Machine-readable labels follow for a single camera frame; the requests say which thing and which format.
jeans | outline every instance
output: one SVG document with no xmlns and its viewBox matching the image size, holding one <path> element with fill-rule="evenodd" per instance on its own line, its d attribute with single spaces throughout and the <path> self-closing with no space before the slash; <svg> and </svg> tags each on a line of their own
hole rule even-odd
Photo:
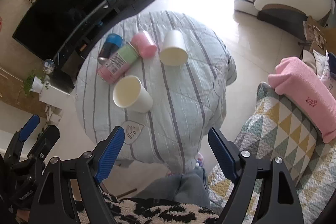
<svg viewBox="0 0 336 224">
<path fill-rule="evenodd" d="M 196 167 L 184 175 L 157 179 L 135 198 L 166 199 L 210 209 L 207 175 L 202 167 Z"/>
</svg>

pink blanket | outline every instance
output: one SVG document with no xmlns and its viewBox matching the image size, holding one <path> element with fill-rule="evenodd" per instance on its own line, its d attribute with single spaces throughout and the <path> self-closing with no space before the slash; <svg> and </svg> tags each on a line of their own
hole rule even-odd
<svg viewBox="0 0 336 224">
<path fill-rule="evenodd" d="M 336 137 L 336 100 L 317 75 L 297 57 L 281 60 L 268 82 L 279 95 L 288 95 L 322 133 L 323 141 Z"/>
</svg>

floor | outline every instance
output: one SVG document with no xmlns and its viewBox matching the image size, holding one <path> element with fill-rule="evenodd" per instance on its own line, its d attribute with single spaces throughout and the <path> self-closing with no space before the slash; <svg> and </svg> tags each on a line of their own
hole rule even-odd
<svg viewBox="0 0 336 224">
<path fill-rule="evenodd" d="M 238 76 L 226 89 L 227 116 L 221 131 L 227 139 L 234 140 L 254 111 L 259 83 L 267 81 L 268 74 L 274 72 L 282 58 L 300 54 L 298 40 L 256 17 L 234 12 L 233 0 L 155 0 L 142 13 L 155 10 L 174 10 L 196 18 L 211 27 L 229 48 Z M 62 141 L 56 144 L 47 159 L 53 155 L 62 160 L 71 159 L 94 148 L 79 124 L 73 98 L 69 99 L 58 127 Z M 207 137 L 201 144 L 205 168 L 209 172 L 217 162 Z M 133 188 L 140 191 L 153 180 L 165 176 L 167 170 L 159 164 L 134 162 L 128 169 L 114 167 L 104 184 L 115 195 Z"/>
</svg>

striped tablecloth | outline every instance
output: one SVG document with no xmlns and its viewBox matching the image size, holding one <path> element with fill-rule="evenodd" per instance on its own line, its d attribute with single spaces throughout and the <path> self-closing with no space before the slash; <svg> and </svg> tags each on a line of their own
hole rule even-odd
<svg viewBox="0 0 336 224">
<path fill-rule="evenodd" d="M 139 59 L 126 72 L 137 76 L 153 98 L 142 114 L 117 107 L 114 85 L 96 73 L 98 53 L 110 33 L 130 41 L 139 30 L 152 36 L 160 51 L 165 34 L 182 32 L 189 59 L 180 67 L 163 65 L 158 54 Z M 76 110 L 89 138 L 105 140 L 114 126 L 125 130 L 118 160 L 165 163 L 173 173 L 191 170 L 208 130 L 220 127 L 226 115 L 226 85 L 236 79 L 236 65 L 216 33 L 193 18 L 170 11 L 128 18 L 109 30 L 85 60 L 76 85 Z"/>
</svg>

screw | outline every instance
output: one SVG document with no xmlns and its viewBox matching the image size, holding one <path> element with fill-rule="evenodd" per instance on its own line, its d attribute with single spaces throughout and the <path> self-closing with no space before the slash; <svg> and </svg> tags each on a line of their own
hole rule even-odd
<svg viewBox="0 0 336 224">
<path fill-rule="evenodd" d="M 55 164 L 56 162 L 58 162 L 58 158 L 57 157 L 51 158 L 51 160 L 50 160 L 51 164 Z"/>
<path fill-rule="evenodd" d="M 87 152 L 85 152 L 85 153 L 83 154 L 83 157 L 86 158 L 86 159 L 92 157 L 92 152 L 91 152 L 91 151 L 87 151 Z"/>
<path fill-rule="evenodd" d="M 249 151 L 246 151 L 246 150 L 242 151 L 242 152 L 241 152 L 241 155 L 242 155 L 244 158 L 248 158 L 249 156 L 251 156 L 250 152 L 249 152 Z"/>
<path fill-rule="evenodd" d="M 275 161 L 276 163 L 278 163 L 278 164 L 281 164 L 281 163 L 282 163 L 282 158 L 280 158 L 280 157 L 275 157 L 275 158 L 274 158 L 274 161 Z"/>
</svg>

